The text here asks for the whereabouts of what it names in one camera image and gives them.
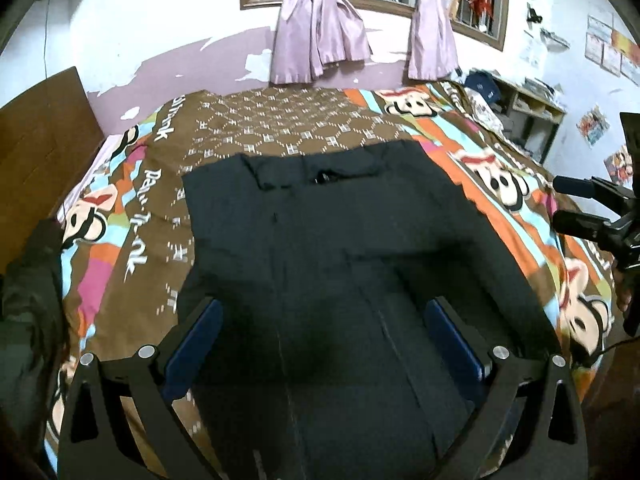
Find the person's right hand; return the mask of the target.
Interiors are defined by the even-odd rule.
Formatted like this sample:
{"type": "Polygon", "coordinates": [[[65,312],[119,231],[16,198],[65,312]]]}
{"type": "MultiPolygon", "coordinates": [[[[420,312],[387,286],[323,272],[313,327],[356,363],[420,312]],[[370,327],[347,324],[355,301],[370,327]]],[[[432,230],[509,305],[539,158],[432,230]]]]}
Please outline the person's right hand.
{"type": "Polygon", "coordinates": [[[614,270],[613,275],[616,306],[623,315],[627,315],[627,311],[631,304],[632,294],[634,293],[634,279],[617,269],[614,270]]]}

